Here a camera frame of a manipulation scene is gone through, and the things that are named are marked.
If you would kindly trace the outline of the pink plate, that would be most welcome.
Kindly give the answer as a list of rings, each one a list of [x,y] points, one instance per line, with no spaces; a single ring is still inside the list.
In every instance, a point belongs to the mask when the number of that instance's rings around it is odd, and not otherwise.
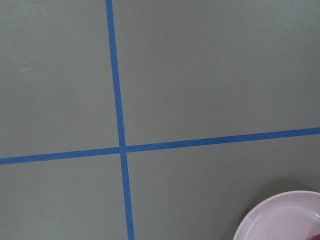
[[[309,240],[320,234],[320,194],[296,190],[276,194],[251,209],[234,240]]]

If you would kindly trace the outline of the red apple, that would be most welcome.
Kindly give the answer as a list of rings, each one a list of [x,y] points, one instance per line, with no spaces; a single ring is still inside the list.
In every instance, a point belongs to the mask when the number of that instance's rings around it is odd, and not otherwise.
[[[312,236],[309,240],[320,240],[320,234]]]

